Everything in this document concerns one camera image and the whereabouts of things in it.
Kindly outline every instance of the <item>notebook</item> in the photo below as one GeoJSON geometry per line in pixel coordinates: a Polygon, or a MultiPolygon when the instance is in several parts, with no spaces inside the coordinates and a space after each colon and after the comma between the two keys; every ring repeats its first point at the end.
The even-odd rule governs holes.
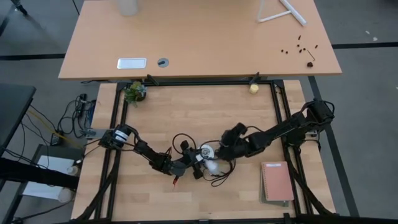
{"type": "Polygon", "coordinates": [[[261,163],[260,202],[288,207],[294,199],[287,163],[261,163]]]}

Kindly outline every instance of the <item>small plant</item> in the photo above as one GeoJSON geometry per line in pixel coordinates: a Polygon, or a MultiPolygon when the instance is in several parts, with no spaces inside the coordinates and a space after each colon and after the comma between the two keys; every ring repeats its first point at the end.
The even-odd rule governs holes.
{"type": "Polygon", "coordinates": [[[130,88],[124,90],[124,99],[135,107],[137,107],[137,102],[145,99],[146,95],[147,88],[141,82],[134,82],[130,88]]]}

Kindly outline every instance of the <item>wooden table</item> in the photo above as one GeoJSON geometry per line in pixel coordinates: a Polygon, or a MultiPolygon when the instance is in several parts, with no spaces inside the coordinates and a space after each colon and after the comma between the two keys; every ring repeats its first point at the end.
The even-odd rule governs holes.
{"type": "MultiPolygon", "coordinates": [[[[289,106],[294,113],[304,104],[300,82],[284,82],[289,106]]],[[[238,122],[269,129],[277,124],[269,88],[269,85],[261,85],[259,92],[251,95],[246,85],[149,87],[147,98],[137,108],[128,108],[126,124],[135,127],[140,137],[158,152],[166,151],[177,133],[187,133],[201,144],[219,139],[225,129],[238,122]]],[[[109,128],[115,89],[116,84],[100,86],[93,128],[109,128]]],[[[183,137],[177,138],[176,144],[183,140],[183,137]]],[[[87,151],[94,147],[94,144],[89,145],[87,151]]],[[[301,149],[308,186],[327,209],[334,211],[316,143],[306,142],[301,149]]],[[[84,160],[72,218],[84,211],[97,192],[104,152],[99,148],[84,160]]],[[[172,156],[173,159],[179,158],[175,152],[172,156]]],[[[113,220],[279,218],[284,212],[294,216],[292,204],[278,207],[259,202],[260,163],[263,161],[284,161],[279,140],[261,154],[239,158],[235,171],[219,187],[212,187],[203,179],[195,180],[189,169],[173,189],[173,177],[151,169],[144,158],[133,152],[122,152],[113,220]]],[[[299,187],[298,194],[304,209],[299,187]]]]}
{"type": "MultiPolygon", "coordinates": [[[[59,78],[341,74],[314,1],[290,3],[308,26],[292,15],[258,24],[259,0],[143,0],[130,17],[116,1],[85,1],[59,78]],[[147,65],[118,70],[119,58],[146,58],[147,65]],[[160,58],[169,66],[160,68],[160,58]]],[[[267,0],[263,16],[283,11],[278,0],[267,0]]]]}

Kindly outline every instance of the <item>silver plate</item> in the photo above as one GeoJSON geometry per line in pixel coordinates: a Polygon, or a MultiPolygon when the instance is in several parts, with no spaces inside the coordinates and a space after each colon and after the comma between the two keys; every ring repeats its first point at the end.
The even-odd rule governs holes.
{"type": "Polygon", "coordinates": [[[118,69],[143,69],[146,66],[146,58],[119,58],[118,60],[118,69]]]}

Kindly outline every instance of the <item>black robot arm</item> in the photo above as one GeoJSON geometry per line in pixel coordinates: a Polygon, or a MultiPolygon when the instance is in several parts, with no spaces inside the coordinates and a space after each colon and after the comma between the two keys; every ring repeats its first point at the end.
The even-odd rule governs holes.
{"type": "Polygon", "coordinates": [[[148,146],[148,143],[140,138],[136,129],[126,124],[118,125],[113,130],[107,130],[98,144],[107,149],[121,151],[123,151],[122,148],[125,144],[132,145],[133,149],[128,151],[133,151],[142,155],[149,161],[149,165],[153,169],[167,175],[176,175],[180,177],[184,175],[185,170],[191,166],[193,167],[193,175],[196,179],[199,179],[203,175],[195,157],[196,149],[190,148],[186,141],[181,143],[182,157],[175,161],[172,161],[171,148],[169,148],[167,152],[155,152],[148,146]],[[127,142],[131,133],[134,134],[134,145],[127,142]]]}
{"type": "Polygon", "coordinates": [[[231,161],[235,158],[251,157],[264,151],[271,142],[285,136],[291,146],[299,146],[305,140],[305,133],[309,131],[323,131],[334,118],[333,111],[328,107],[329,102],[313,100],[303,105],[302,109],[294,113],[291,118],[268,129],[258,131],[244,138],[249,127],[238,123],[233,129],[224,132],[221,137],[221,147],[217,152],[220,159],[231,161]]]}

